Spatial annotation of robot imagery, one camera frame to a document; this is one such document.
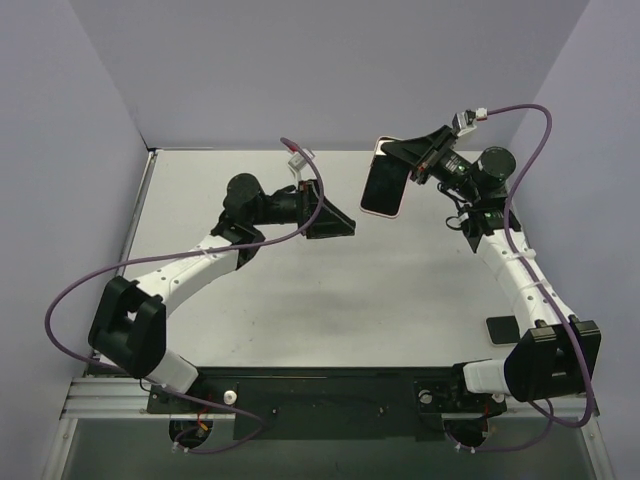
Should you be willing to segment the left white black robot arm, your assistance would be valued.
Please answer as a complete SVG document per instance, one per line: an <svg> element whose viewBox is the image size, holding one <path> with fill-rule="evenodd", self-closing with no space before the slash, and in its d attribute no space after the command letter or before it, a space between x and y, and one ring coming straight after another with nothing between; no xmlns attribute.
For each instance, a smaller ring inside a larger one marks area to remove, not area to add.
<svg viewBox="0 0 640 480"><path fill-rule="evenodd" d="M263 225L295 224L307 239L352 236L356 223L321 199L316 180L302 180L268 195L249 173L233 177L218 223L188 257L134 280L117 276L104 288L88 341L136 379L170 390L181 410L200 408L206 397L197 368L167 346L167 319L219 277L252 260L264 242Z"/></svg>

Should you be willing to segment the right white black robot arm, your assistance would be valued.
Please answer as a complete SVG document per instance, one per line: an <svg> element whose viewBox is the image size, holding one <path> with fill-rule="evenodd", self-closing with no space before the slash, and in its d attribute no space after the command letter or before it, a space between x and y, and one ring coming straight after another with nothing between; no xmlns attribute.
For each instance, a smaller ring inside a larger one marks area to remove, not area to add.
<svg viewBox="0 0 640 480"><path fill-rule="evenodd" d="M443 126L425 137L381 147L388 159L408 167L412 181L434 178L441 192L462 199L460 229L502 288L518 325L519 339L505 359L462 365L462 375L447 383L449 402L468 409L483 394L531 402L585 392L601 334L594 322L579 320L559 299L506 204L514 156L492 146L470 162L454 151L456 140L454 131Z"/></svg>

